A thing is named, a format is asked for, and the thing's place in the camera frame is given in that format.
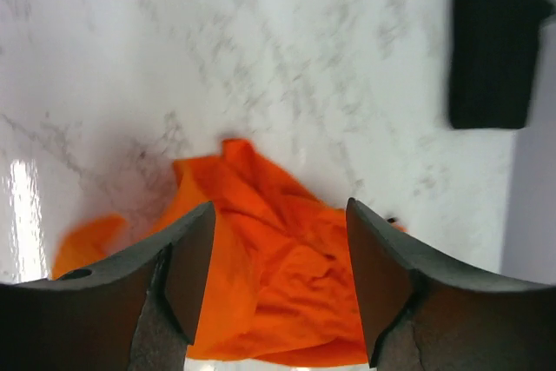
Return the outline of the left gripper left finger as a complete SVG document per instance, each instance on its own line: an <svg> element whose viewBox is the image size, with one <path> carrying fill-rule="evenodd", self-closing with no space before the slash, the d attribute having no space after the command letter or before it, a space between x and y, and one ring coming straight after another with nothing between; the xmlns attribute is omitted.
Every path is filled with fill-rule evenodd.
<svg viewBox="0 0 556 371"><path fill-rule="evenodd" d="M162 231L56 280L1 287L4 370L181 370L215 235L205 202Z"/></svg>

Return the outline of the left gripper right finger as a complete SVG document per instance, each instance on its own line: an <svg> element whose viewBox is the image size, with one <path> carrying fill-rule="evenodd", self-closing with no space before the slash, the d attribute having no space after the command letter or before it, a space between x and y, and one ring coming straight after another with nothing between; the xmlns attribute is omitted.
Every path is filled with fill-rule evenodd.
<svg viewBox="0 0 556 371"><path fill-rule="evenodd" d="M346 221L371 368L554 369L553 286L461 262L355 199Z"/></svg>

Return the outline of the orange t shirt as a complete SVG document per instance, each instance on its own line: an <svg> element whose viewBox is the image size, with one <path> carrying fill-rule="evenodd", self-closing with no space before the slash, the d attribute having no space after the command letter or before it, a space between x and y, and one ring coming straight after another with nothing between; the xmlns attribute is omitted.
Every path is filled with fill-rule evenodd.
<svg viewBox="0 0 556 371"><path fill-rule="evenodd" d="M203 202L215 238L194 360L291 367L363 364L367 350L346 216L242 138L219 154L174 161L177 189L160 231Z"/></svg>

